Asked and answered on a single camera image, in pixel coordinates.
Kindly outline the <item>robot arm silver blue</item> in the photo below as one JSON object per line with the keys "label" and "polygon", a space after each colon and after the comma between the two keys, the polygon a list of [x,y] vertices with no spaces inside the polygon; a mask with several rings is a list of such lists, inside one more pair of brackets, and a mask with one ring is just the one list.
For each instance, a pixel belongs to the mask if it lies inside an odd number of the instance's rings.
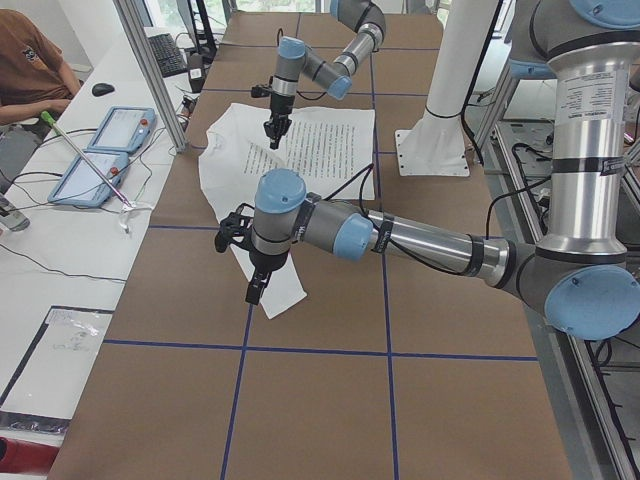
{"label": "robot arm silver blue", "polygon": [[270,148],[279,148],[280,140],[291,125],[298,81],[302,75],[320,86],[336,100],[343,99],[352,86],[352,77],[362,62],[379,50],[386,35],[385,16],[372,1],[333,1],[330,13],[356,33],[354,39],[335,60],[328,62],[300,39],[284,36],[277,48],[275,73],[267,85],[256,85],[251,95],[270,98],[271,115],[264,123]]}
{"label": "robot arm silver blue", "polygon": [[635,1],[520,1],[515,7],[510,70],[519,78],[557,82],[547,230],[534,244],[465,233],[482,194],[475,176],[439,175],[429,143],[408,139],[427,172],[388,174],[386,200],[407,218],[321,197],[295,172],[280,168],[257,185],[254,213],[225,234],[239,238],[254,271],[247,299],[257,303],[293,242],[340,258],[367,252],[406,256],[435,271],[476,277],[543,315],[557,330],[601,340],[639,315],[639,283],[626,270],[617,239],[625,163],[624,105],[629,70],[639,55]]}

